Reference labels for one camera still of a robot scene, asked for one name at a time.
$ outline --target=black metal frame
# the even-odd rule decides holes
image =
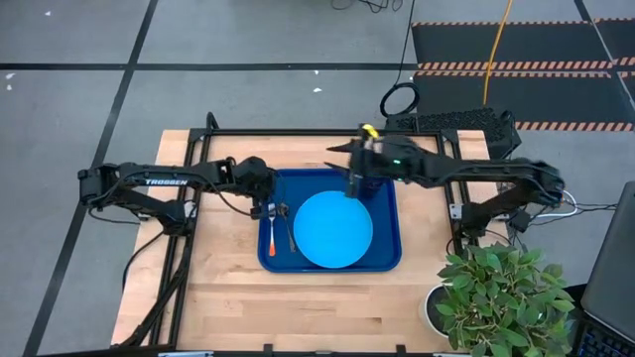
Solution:
[[[380,135],[387,133],[386,130],[380,130]],[[445,140],[451,143],[452,153],[460,158],[460,148],[458,146],[458,137],[456,131],[419,131],[414,129],[413,131],[389,131],[392,134],[404,134],[415,137],[430,137],[435,138],[437,141],[437,150],[440,154],[445,155]],[[194,164],[193,157],[198,142],[201,142],[201,151],[199,156],[200,162],[206,162],[209,155],[209,148],[211,140],[215,136],[342,136],[342,137],[354,137],[358,134],[357,129],[220,129],[216,120],[211,113],[207,113],[206,127],[190,129],[188,137],[188,146],[186,149],[186,156],[184,158],[184,166],[191,166]],[[467,186],[464,182],[459,184],[460,196],[463,202],[469,201],[469,194],[467,192]],[[445,199],[447,201],[447,213],[449,217],[449,205],[454,203],[453,191],[450,183],[444,186]],[[187,198],[188,189],[186,187],[180,187],[177,200],[185,202]],[[200,203],[200,190],[193,191],[193,202],[196,206]],[[150,309],[148,315],[144,320],[154,321],[148,326],[148,330],[143,331],[142,334],[133,335],[127,339],[121,345],[115,345],[108,350],[96,350],[85,351],[76,353],[66,353],[56,356],[156,356],[158,353],[175,352],[177,351],[177,343],[179,340],[179,332],[181,327],[181,318],[183,315],[183,308],[185,303],[186,289],[188,285],[188,275],[190,272],[191,252],[193,247],[193,239],[195,234],[195,227],[197,224],[197,216],[194,217],[192,223],[192,230],[186,235],[178,236],[172,235],[169,238],[168,248],[166,251],[166,258],[164,260],[163,271],[161,275],[161,282],[159,286],[159,294],[155,305]],[[453,240],[453,246],[455,252],[462,252],[461,237],[458,234],[458,225],[450,220],[450,228]],[[177,247],[181,239],[185,240],[182,258],[179,263],[179,267],[172,274],[174,270],[174,263],[176,260]],[[172,321],[170,323],[170,331],[168,334],[168,343],[160,344],[159,339],[161,335],[161,326],[163,322],[163,315],[165,306],[172,296],[175,296],[174,308],[172,314]],[[149,340],[147,346],[140,346],[149,332]],[[396,353],[336,353],[337,356],[432,356],[432,353],[408,353],[405,346],[396,346]],[[307,356],[314,352],[275,352],[276,356]],[[215,356],[273,356],[273,346],[265,345],[263,351],[214,351]]]

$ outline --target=white pot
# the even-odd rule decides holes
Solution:
[[[442,331],[438,330],[433,325],[433,322],[430,320],[430,317],[428,316],[428,302],[430,300],[430,296],[432,295],[433,291],[435,291],[438,288],[443,289],[444,286],[439,284],[439,285],[433,287],[432,289],[430,289],[430,291],[428,292],[428,295],[426,296],[426,298],[423,299],[421,301],[421,303],[419,304],[419,319],[421,320],[422,323],[427,323],[432,328],[432,330],[434,330],[439,335],[441,335],[441,336],[443,336],[445,338],[448,338],[448,336],[445,333],[443,333]]]

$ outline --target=yellow cable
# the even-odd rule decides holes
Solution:
[[[500,41],[501,35],[503,35],[503,28],[505,27],[505,23],[507,22],[507,16],[509,15],[509,11],[512,9],[513,2],[514,0],[507,0],[507,9],[505,10],[505,15],[503,15],[503,20],[500,22],[500,26],[498,26],[498,34],[496,34],[494,47],[492,47],[492,53],[489,55],[489,63],[487,64],[487,74],[485,74],[485,88],[483,89],[483,105],[487,104],[487,89],[489,88],[489,76],[492,73],[492,64],[494,63],[494,56],[496,56],[496,49],[498,48],[498,42]]]

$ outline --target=potted plant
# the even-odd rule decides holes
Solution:
[[[474,357],[563,356],[571,351],[560,265],[536,267],[541,252],[496,244],[468,247],[466,259],[448,255],[440,272],[444,297],[435,304],[453,349]]]

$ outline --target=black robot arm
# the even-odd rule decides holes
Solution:
[[[79,200],[89,208],[102,209],[116,205],[136,215],[156,217],[167,234],[183,234],[188,226],[188,215],[182,202],[161,201],[135,191],[139,186],[188,186],[203,192],[228,192],[251,197],[252,218],[261,214],[262,204],[275,187],[275,174],[265,162],[250,157],[236,165],[233,158],[200,163],[191,167],[168,167],[106,164],[81,170]]]
[[[388,178],[415,182],[425,188],[451,181],[507,181],[514,187],[482,203],[465,203],[453,218],[460,220],[462,233],[482,236],[494,217],[529,203],[556,206],[565,183],[555,168],[527,159],[459,160],[431,153],[403,135],[379,138],[372,128],[361,129],[361,139],[328,148],[349,153],[348,168],[327,163],[348,177],[346,195],[357,196],[366,178]]]

